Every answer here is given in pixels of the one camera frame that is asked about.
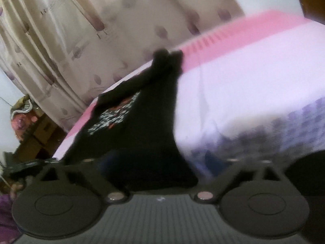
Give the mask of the black printed small garment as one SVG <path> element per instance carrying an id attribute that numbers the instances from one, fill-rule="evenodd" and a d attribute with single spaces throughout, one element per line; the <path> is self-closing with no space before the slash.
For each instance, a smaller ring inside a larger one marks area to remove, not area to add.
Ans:
<path id="1" fill-rule="evenodd" d="M 156 51 L 149 68 L 101 94 L 63 163 L 94 158 L 122 191 L 194 187 L 198 178 L 173 135 L 182 60 L 181 51 Z"/>

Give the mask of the brown wooden side table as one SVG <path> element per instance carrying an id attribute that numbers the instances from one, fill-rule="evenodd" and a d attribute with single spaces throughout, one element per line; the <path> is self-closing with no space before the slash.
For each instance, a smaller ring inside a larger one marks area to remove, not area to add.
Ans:
<path id="1" fill-rule="evenodd" d="M 67 133 L 47 115 L 42 115 L 23 134 L 23 140 L 13 153 L 13 160 L 26 162 L 52 158 Z"/>

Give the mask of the pink floral bag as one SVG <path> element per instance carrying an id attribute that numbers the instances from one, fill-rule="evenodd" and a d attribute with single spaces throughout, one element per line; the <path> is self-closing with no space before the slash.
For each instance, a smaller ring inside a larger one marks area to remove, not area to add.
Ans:
<path id="1" fill-rule="evenodd" d="M 23 96 L 12 106 L 10 117 L 12 129 L 20 142 L 24 140 L 24 133 L 39 119 L 29 95 Z"/>

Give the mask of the beige leaf-print curtain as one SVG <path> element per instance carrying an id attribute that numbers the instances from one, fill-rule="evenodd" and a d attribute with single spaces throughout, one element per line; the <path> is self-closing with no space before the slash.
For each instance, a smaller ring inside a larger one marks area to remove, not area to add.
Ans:
<path id="1" fill-rule="evenodd" d="M 243 14 L 236 0 L 1 0 L 1 70 L 69 130 L 156 50 Z"/>

